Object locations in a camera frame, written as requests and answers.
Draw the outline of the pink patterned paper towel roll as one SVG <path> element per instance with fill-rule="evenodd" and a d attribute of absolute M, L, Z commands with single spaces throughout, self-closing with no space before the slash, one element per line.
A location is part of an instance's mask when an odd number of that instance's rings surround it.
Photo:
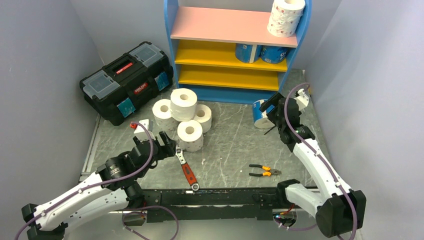
<path fill-rule="evenodd" d="M 280 38 L 291 37 L 299 24 L 306 6 L 305 0 L 274 0 L 267 30 Z"/>

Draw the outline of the blue roll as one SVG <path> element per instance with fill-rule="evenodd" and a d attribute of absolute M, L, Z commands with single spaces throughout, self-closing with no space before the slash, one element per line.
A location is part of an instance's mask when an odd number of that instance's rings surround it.
<path fill-rule="evenodd" d="M 279 64 L 285 59 L 287 52 L 287 47 L 264 45 L 261 49 L 260 58 L 266 63 Z"/>
<path fill-rule="evenodd" d="M 269 129 L 274 126 L 268 119 L 268 113 L 274 109 L 274 106 L 271 105 L 264 112 L 260 111 L 261 104 L 266 101 L 266 99 L 260 99 L 252 104 L 253 124 L 258 129 Z"/>
<path fill-rule="evenodd" d="M 260 58 L 262 45 L 242 44 L 235 45 L 235 57 L 242 63 L 252 64 Z"/>

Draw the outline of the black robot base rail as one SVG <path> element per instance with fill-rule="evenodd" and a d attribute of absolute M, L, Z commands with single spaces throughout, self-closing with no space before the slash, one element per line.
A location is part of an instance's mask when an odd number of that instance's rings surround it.
<path fill-rule="evenodd" d="M 256 219 L 271 221 L 274 215 L 295 206 L 284 202 L 276 187 L 142 189 L 126 210 L 162 206 L 178 220 Z"/>

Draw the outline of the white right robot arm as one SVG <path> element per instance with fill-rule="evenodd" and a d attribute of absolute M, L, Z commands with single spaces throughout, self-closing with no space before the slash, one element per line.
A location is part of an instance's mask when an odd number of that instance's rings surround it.
<path fill-rule="evenodd" d="M 269 122 L 278 129 L 280 140 L 300 160 L 319 189 L 319 193 L 314 193 L 296 179 L 285 180 L 277 184 L 276 203 L 282 208 L 295 205 L 305 210 L 327 238 L 355 233 L 363 226 L 366 196 L 340 177 L 313 132 L 300 122 L 301 111 L 309 102 L 309 96 L 301 89 L 294 98 L 276 92 L 270 99 L 260 99 L 252 105 L 253 120 Z"/>

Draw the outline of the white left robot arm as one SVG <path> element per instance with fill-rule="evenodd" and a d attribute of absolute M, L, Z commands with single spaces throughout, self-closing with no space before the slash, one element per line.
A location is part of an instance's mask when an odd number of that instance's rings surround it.
<path fill-rule="evenodd" d="M 28 239 L 61 240 L 72 228 L 106 213 L 144 207 L 145 194 L 137 180 L 176 153 L 176 141 L 164 131 L 159 136 L 163 144 L 156 137 L 133 137 L 132 150 L 109 158 L 72 189 L 44 204 L 22 207 Z"/>

